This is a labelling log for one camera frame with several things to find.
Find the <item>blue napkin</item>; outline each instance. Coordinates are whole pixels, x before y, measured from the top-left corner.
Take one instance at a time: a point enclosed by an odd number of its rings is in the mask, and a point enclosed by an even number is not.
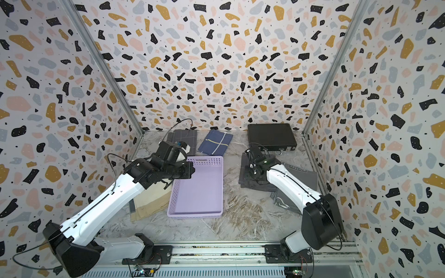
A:
[[[207,155],[224,155],[233,135],[212,129],[199,146],[198,151]]]

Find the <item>black cable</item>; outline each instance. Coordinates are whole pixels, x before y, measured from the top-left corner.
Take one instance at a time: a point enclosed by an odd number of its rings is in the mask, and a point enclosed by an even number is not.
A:
[[[192,123],[191,125],[190,125],[190,130],[192,129],[192,127],[193,127],[193,120],[192,119],[190,119],[190,118],[186,118],[186,119],[184,119],[184,120],[180,120],[179,122],[177,122],[174,126],[172,126],[168,131],[167,131],[167,133],[164,135],[164,137],[162,138],[162,141],[164,141],[164,139],[166,138],[166,136],[167,136],[167,134],[175,127],[175,126],[177,126],[178,124],[180,124],[180,123],[182,123],[183,121],[185,121],[185,120],[190,120],[190,122]]]
[[[20,266],[22,266],[22,267],[26,267],[26,268],[34,269],[34,270],[41,270],[41,269],[45,269],[45,270],[53,270],[53,269],[55,269],[55,268],[60,268],[60,267],[62,267],[62,266],[56,266],[56,267],[53,267],[53,268],[43,268],[43,267],[32,267],[32,266],[27,266],[27,265],[24,265],[24,264],[22,264],[22,263],[16,261],[15,257],[16,257],[17,255],[20,255],[20,254],[29,252],[29,251],[31,251],[31,250],[34,250],[34,249],[36,249],[36,248],[39,248],[40,246],[43,246],[43,245],[47,244],[48,242],[52,241],[53,239],[57,238],[58,236],[60,236],[60,235],[63,234],[64,232],[66,232],[66,230],[68,230],[69,228],[70,228],[70,227],[66,228],[63,232],[58,233],[58,234],[55,235],[54,237],[50,238],[49,240],[43,242],[43,243],[40,244],[40,245],[37,245],[36,247],[30,248],[30,249],[28,249],[28,250],[24,250],[24,251],[21,251],[21,252],[15,254],[15,255],[12,257],[12,260],[13,260],[16,264],[18,264],[18,265],[20,265]]]

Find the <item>terrazzo pattern wall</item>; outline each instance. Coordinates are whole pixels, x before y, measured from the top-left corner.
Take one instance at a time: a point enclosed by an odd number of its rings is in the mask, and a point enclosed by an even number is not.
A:
[[[131,156],[139,135],[58,2],[0,7],[0,276],[55,276],[11,257],[111,185],[105,155]],[[122,161],[110,159],[120,171]],[[47,246],[17,260],[60,265]]]
[[[444,26],[370,1],[308,135],[370,277],[445,277]]]
[[[74,2],[145,130],[298,130],[358,1]]]

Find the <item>beige cloth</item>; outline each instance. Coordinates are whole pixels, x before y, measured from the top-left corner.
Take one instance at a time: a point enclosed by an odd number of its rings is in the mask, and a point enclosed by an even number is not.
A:
[[[164,190],[165,186],[165,183],[157,182],[133,199],[135,212],[130,215],[132,222],[149,217],[168,207],[173,185]]]

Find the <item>lavender tray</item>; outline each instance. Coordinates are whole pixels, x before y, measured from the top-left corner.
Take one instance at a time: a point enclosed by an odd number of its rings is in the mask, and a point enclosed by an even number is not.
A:
[[[223,157],[188,157],[195,173],[191,179],[175,180],[168,205],[171,218],[209,218],[223,213]]]

